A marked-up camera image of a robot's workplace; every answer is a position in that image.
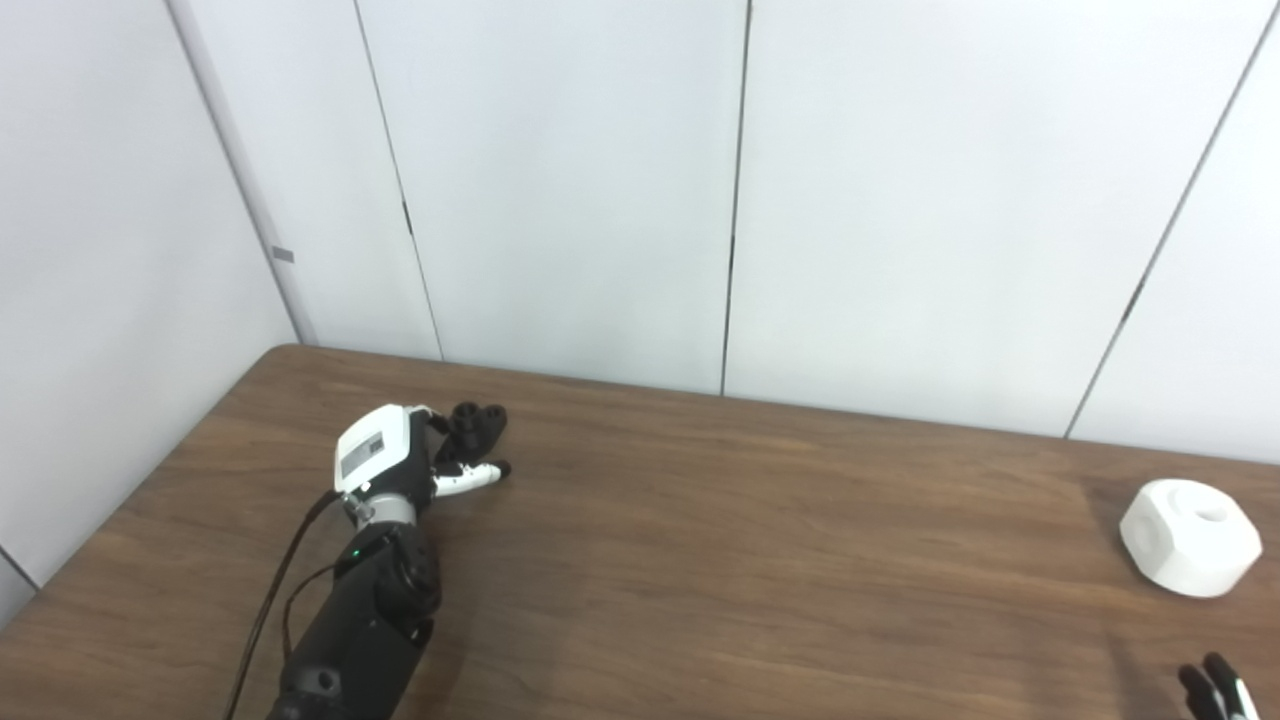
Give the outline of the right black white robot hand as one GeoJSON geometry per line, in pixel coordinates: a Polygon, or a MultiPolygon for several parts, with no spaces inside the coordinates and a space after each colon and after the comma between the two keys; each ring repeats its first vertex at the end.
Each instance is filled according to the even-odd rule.
{"type": "Polygon", "coordinates": [[[1199,665],[1183,664],[1178,680],[1193,719],[1257,720],[1252,693],[1236,669],[1219,652],[1208,652],[1199,665]]]}

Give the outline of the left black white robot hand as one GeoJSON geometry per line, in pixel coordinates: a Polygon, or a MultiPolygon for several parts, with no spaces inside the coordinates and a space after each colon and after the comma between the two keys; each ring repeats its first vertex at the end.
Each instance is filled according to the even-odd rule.
{"type": "Polygon", "coordinates": [[[338,439],[333,488],[361,501],[399,495],[424,509],[438,497],[495,484],[512,474],[509,462],[488,457],[507,421],[500,405],[463,402],[448,414],[384,405],[338,439]]]}

